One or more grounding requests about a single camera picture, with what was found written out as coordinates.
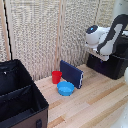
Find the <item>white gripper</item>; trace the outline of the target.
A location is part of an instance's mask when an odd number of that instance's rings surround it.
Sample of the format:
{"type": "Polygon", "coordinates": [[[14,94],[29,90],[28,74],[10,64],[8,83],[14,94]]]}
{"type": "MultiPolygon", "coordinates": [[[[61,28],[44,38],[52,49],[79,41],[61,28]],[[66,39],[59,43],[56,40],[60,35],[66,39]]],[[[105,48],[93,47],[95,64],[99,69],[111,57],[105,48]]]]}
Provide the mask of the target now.
{"type": "Polygon", "coordinates": [[[99,59],[101,59],[102,61],[107,61],[109,59],[109,56],[103,56],[100,55],[96,49],[94,48],[90,48],[88,46],[88,44],[85,43],[85,47],[86,47],[86,51],[92,55],[94,55],[95,57],[98,57],[99,59]]]}

